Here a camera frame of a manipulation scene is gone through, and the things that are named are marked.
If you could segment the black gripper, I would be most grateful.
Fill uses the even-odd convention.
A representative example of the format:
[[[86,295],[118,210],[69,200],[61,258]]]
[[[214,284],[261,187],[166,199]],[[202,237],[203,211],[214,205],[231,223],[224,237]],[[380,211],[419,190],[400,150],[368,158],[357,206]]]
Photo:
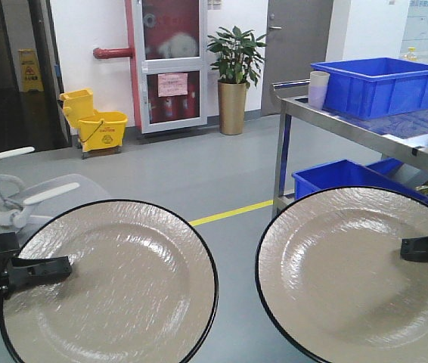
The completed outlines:
[[[57,284],[66,280],[73,271],[67,256],[50,259],[13,257],[19,249],[14,232],[0,234],[0,299],[4,294],[3,287],[9,293],[16,293],[37,286]]]

